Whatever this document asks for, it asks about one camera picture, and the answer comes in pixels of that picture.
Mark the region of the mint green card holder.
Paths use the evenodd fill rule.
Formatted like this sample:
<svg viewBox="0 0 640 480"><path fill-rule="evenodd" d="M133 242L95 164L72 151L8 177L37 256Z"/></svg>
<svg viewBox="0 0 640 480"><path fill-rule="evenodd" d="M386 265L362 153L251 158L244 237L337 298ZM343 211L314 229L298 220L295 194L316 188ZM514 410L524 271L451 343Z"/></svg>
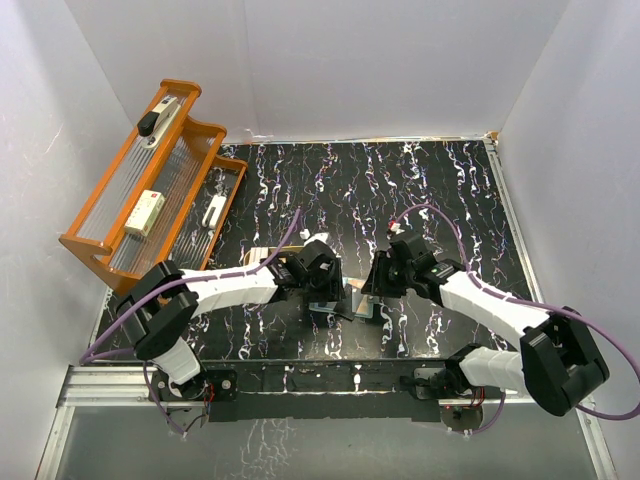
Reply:
<svg viewBox="0 0 640 480"><path fill-rule="evenodd" d="M333 314L343 319L353 321L355 319L372 319L374 306L379 303L379 298L369 294L363 294L361 289L365 281L362 279L344 277L342 279L345 298L337 302L316 302L309 304L312 312Z"/></svg>

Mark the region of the tan oval wooden tray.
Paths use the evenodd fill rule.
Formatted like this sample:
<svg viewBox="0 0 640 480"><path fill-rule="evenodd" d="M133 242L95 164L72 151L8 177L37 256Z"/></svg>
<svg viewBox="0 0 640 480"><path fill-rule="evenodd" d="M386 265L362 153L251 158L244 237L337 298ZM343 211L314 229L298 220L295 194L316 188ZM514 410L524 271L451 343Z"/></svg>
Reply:
<svg viewBox="0 0 640 480"><path fill-rule="evenodd" d="M270 255L269 255L269 257L270 257L270 256L271 256L271 255L272 255L272 254L277 250L277 248L276 248L276 247L269 247L269 248L270 248ZM284 253L298 253L301 249L302 249L302 246L301 246L301 245L285 246L285 247L282 247L282 248L279 250L279 253L280 253L280 254L284 254Z"/></svg>

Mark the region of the orange wooden shelf rack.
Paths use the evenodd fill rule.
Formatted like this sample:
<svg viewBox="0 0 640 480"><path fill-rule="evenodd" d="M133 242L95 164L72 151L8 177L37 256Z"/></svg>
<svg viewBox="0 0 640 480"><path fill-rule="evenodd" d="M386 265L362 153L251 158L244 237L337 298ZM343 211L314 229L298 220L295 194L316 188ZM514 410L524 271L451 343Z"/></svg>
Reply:
<svg viewBox="0 0 640 480"><path fill-rule="evenodd" d="M68 231L59 238L118 294L154 265L203 270L247 172L224 157L225 127L195 120L193 82L164 79Z"/></svg>

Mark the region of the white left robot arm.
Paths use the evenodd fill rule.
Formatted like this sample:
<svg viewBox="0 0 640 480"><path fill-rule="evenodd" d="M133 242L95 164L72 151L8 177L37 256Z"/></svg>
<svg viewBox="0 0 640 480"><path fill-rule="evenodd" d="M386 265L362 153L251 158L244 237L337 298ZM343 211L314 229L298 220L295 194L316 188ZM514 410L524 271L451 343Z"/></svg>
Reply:
<svg viewBox="0 0 640 480"><path fill-rule="evenodd" d="M183 338L191 320L214 310L263 305L298 295L309 303L345 298L341 258L320 239L301 247L254 247L240 267L211 271L154 266L128 292L117 313L134 356L168 377L182 399L199 399L217 387Z"/></svg>

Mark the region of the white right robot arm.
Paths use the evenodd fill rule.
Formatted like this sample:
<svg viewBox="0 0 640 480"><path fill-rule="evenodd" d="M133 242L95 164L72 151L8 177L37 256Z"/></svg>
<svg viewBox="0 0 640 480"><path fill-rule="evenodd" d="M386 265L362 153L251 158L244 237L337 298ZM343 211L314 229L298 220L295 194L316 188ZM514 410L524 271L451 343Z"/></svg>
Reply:
<svg viewBox="0 0 640 480"><path fill-rule="evenodd" d="M366 295L419 297L471 318L498 334L509 348L469 344L430 377L432 389L460 397L479 387L529 395L546 412L563 416L610 377L609 368L586 325L572 311L521 304L489 287L460 263L437 260L426 241L413 232L395 235L375 252L362 288Z"/></svg>

